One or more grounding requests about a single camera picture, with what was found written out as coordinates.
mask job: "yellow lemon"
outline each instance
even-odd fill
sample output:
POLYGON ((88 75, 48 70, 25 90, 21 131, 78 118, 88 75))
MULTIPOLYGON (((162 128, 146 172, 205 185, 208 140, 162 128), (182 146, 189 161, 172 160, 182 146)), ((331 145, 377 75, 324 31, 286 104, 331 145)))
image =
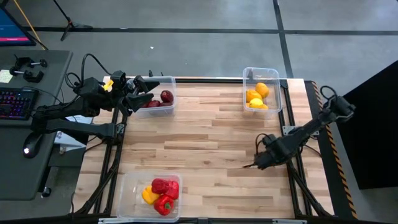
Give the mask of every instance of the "yellow lemon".
POLYGON ((256 85, 256 92, 258 92, 261 97, 265 98, 269 94, 269 89, 266 84, 264 83, 257 83, 256 85))
POLYGON ((249 107, 254 108, 254 109, 262 109, 263 105, 264 105, 264 103, 262 102, 262 100, 260 100, 258 98, 251 100, 249 103, 249 107))
POLYGON ((256 92, 255 90, 246 90, 246 102, 249 103, 253 99, 260 99, 262 100, 261 95, 256 92))

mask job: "yellow black hazard tape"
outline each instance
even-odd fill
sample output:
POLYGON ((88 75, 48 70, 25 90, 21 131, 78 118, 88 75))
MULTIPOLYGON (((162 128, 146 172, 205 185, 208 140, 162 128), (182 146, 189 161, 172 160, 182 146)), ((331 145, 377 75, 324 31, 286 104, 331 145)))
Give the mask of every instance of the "yellow black hazard tape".
MULTIPOLYGON (((317 100, 318 100, 318 103, 319 103, 319 107, 322 108, 323 103, 322 103, 322 100, 320 98, 320 94, 319 94, 319 90, 318 90, 317 84, 315 82, 312 82, 312 85, 313 85, 313 88, 315 90, 315 94, 317 95, 317 100)), ((358 216, 357 216, 355 208, 354 208, 353 199, 351 198, 351 194, 350 194, 349 189, 348 189, 346 176, 344 175, 343 167, 341 166, 340 158, 338 157, 335 140, 333 139, 333 135, 331 134, 329 125, 326 125, 325 127, 326 127, 326 131, 327 131, 327 133, 329 135, 330 145, 331 145, 331 148, 333 149, 333 153, 335 155, 337 168, 339 169, 339 172, 340 172, 341 181, 342 181, 342 183, 344 185, 344 190, 346 192, 346 196, 347 196, 347 199, 348 199, 349 207, 351 208, 351 213, 353 214, 354 218, 358 219, 358 216)))

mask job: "computer mouse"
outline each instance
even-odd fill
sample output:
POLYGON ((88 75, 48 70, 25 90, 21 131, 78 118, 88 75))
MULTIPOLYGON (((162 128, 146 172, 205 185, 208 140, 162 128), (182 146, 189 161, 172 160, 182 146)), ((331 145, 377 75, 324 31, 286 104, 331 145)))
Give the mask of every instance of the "computer mouse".
POLYGON ((22 148, 22 154, 25 158, 31 159, 39 153, 40 142, 42 140, 43 134, 32 132, 30 133, 24 142, 24 147, 22 148))

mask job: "red bell pepper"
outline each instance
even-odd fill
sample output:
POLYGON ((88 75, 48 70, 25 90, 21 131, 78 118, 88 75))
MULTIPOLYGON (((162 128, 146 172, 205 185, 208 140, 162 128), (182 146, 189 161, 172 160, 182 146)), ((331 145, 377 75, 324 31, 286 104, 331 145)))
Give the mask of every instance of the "red bell pepper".
POLYGON ((178 199, 179 193, 180 186, 178 185, 178 182, 174 180, 169 181, 169 189, 165 194, 168 195, 170 198, 176 200, 178 199))
POLYGON ((160 178, 152 181, 152 192, 157 194, 164 194, 169 190, 169 182, 160 178))
POLYGON ((154 208, 159 214, 168 215, 174 208, 174 200, 168 195, 162 195, 155 201, 154 208))

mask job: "keyboard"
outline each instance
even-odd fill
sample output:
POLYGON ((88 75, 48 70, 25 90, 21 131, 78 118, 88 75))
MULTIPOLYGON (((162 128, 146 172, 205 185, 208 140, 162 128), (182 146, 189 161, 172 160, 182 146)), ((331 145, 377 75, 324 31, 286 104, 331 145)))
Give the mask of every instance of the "keyboard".
POLYGON ((0 88, 0 119, 27 120, 39 91, 0 88))

